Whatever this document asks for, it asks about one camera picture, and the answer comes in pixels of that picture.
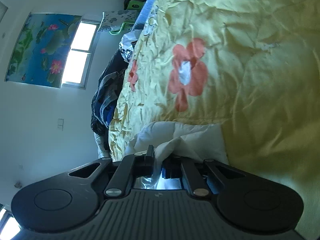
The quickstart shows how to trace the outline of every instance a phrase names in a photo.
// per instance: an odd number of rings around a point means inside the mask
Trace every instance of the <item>ribbed black surface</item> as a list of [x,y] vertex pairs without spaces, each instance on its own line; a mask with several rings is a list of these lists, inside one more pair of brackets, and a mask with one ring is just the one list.
[[228,225],[207,201],[184,190],[138,190],[108,200],[87,224],[58,234],[22,230],[15,240],[301,240],[294,231],[276,236],[250,235]]

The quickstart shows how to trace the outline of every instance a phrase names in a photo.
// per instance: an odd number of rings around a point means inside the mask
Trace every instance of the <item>black device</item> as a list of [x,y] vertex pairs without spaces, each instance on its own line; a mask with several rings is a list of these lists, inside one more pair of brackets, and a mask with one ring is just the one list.
[[303,239],[302,212],[292,189],[215,160],[170,156],[165,179],[182,190],[135,189],[151,176],[152,145],[121,162],[101,158],[21,189],[12,213],[22,226],[14,240]]

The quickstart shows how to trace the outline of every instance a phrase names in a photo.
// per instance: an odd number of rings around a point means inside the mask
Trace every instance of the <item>white blanket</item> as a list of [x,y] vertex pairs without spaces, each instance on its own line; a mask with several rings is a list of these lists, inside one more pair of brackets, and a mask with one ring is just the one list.
[[228,164],[220,124],[188,125],[179,122],[152,122],[145,126],[126,147],[124,155],[145,153],[155,147],[155,169],[151,178],[138,178],[135,188],[175,188],[173,180],[158,183],[162,162],[171,154],[189,157],[195,162],[215,159]]

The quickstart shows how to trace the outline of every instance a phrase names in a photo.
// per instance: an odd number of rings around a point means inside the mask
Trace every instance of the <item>white wall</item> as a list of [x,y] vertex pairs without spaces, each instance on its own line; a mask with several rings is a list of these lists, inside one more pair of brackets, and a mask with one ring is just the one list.
[[[101,33],[86,90],[4,82],[24,21],[30,11],[100,20],[103,11],[122,9],[123,0],[0,1],[9,8],[0,23],[0,203],[10,205],[17,180],[25,186],[98,158],[91,100],[121,38]],[[63,131],[58,118],[64,118]]]

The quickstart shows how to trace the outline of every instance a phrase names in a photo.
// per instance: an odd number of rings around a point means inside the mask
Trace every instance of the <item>yellow bedspread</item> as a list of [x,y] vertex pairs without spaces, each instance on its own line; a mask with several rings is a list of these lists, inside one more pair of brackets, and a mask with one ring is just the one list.
[[152,121],[221,122],[230,164],[295,189],[305,203],[297,230],[316,239],[320,0],[155,5],[156,27],[140,36],[110,125],[113,159]]

